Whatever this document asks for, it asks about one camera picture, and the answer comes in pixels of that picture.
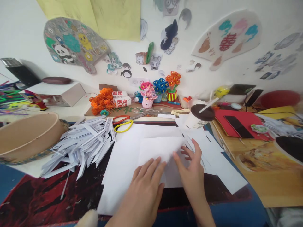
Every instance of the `flower pot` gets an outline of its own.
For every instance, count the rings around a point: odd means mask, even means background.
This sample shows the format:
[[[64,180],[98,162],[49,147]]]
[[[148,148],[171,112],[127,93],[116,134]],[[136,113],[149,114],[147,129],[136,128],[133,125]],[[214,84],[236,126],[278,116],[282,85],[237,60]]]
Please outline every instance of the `flower pot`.
[[[173,90],[170,90],[168,89],[167,90],[167,99],[168,101],[175,101],[177,99],[177,90],[176,89],[173,89]]]
[[[159,103],[162,100],[162,94],[157,94],[158,97],[154,100],[154,103]]]
[[[150,109],[152,107],[153,102],[154,102],[153,99],[143,98],[142,107],[145,108],[145,109]]]

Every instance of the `white wall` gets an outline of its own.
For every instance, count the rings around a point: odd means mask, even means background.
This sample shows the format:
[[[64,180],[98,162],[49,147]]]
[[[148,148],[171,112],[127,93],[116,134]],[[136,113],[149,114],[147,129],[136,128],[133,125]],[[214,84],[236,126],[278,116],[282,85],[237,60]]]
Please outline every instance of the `white wall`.
[[[121,90],[135,91],[128,85],[125,77],[106,74],[106,63],[99,61],[95,67],[96,75],[89,75],[82,67],[59,64],[52,60],[43,40],[43,28],[47,21],[44,13],[35,0],[0,0],[0,58],[14,57],[25,62],[39,77],[65,76],[80,81],[86,92],[97,92],[98,84],[117,85]],[[179,13],[184,6],[181,0]],[[302,55],[297,59],[297,66],[286,75],[279,75],[269,81],[260,80],[261,75],[254,72],[254,62],[267,51],[273,49],[274,43],[281,41],[293,32],[303,30],[303,1],[301,0],[186,0],[186,7],[192,11],[193,19],[185,31],[180,20],[179,43],[172,55],[168,56],[160,49],[161,31],[171,24],[176,17],[162,17],[155,9],[153,0],[141,1],[141,17],[148,23],[147,37],[140,43],[108,40],[112,51],[115,51],[122,63],[129,63],[133,77],[148,77],[151,81],[159,79],[158,71],[144,72],[136,64],[135,53],[147,51],[150,42],[155,43],[155,51],[163,53],[160,69],[169,73],[182,68],[179,94],[188,96],[206,94],[226,81],[235,83],[256,84],[265,92],[290,89],[302,92],[303,64]],[[255,49],[231,58],[223,63],[217,71],[210,71],[211,63],[205,59],[191,56],[191,51],[201,35],[220,18],[240,9],[255,11],[262,23],[261,43]],[[186,73],[189,60],[194,59],[202,64],[196,72]],[[13,78],[12,74],[0,63],[0,73]]]

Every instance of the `red folder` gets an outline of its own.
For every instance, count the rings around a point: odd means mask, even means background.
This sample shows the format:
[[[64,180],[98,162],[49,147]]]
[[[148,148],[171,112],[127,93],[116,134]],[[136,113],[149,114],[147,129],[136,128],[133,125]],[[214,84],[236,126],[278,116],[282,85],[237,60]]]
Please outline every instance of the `red folder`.
[[[266,137],[264,134],[259,134],[260,136],[258,136],[258,134],[254,132],[250,127],[251,125],[263,125],[262,121],[254,113],[221,109],[216,111],[216,119],[222,125],[222,128],[225,130],[225,133],[228,136],[240,138],[238,133],[224,118],[224,116],[235,116],[239,120],[239,122],[241,122],[241,124],[253,135],[255,139],[268,140],[268,137]]]

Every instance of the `right hand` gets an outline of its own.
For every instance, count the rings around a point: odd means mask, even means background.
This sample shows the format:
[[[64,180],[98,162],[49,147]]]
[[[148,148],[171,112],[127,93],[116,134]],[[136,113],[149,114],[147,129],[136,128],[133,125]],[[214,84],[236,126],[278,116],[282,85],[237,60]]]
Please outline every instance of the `right hand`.
[[[201,202],[198,198],[206,201],[206,197],[204,192],[204,169],[201,166],[202,151],[194,139],[192,139],[192,142],[195,145],[195,153],[184,146],[181,147],[183,149],[181,153],[187,156],[185,159],[191,161],[188,168],[184,167],[176,152],[174,152],[173,156],[179,169],[187,198],[194,208],[196,203]]]

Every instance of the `scissors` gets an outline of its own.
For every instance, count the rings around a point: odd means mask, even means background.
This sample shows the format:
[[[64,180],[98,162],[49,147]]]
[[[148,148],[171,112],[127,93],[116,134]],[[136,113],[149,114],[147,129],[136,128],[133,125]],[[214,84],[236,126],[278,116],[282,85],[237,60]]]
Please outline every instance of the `scissors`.
[[[142,114],[139,114],[139,115],[134,116],[134,117],[127,116],[127,115],[121,115],[121,116],[116,116],[116,117],[114,117],[113,120],[115,120],[116,118],[119,118],[119,117],[125,117],[124,119],[122,119],[122,120],[120,120],[120,121],[117,121],[117,122],[114,122],[114,123],[113,123],[113,125],[117,125],[117,126],[114,127],[114,131],[117,132],[117,133],[126,132],[126,131],[129,130],[130,127],[133,125],[133,122],[134,122],[135,119],[140,118],[140,117],[143,117],[143,116],[145,116],[145,115],[146,115],[146,113],[142,113]],[[121,122],[123,122],[123,121],[125,121],[125,120],[127,120],[127,119],[130,119],[130,121],[120,124]],[[126,124],[130,124],[130,126],[129,126],[127,129],[125,129],[125,130],[123,130],[123,131],[118,131],[118,130],[117,130],[118,127],[120,127],[120,126],[122,126],[122,125],[126,125]]]

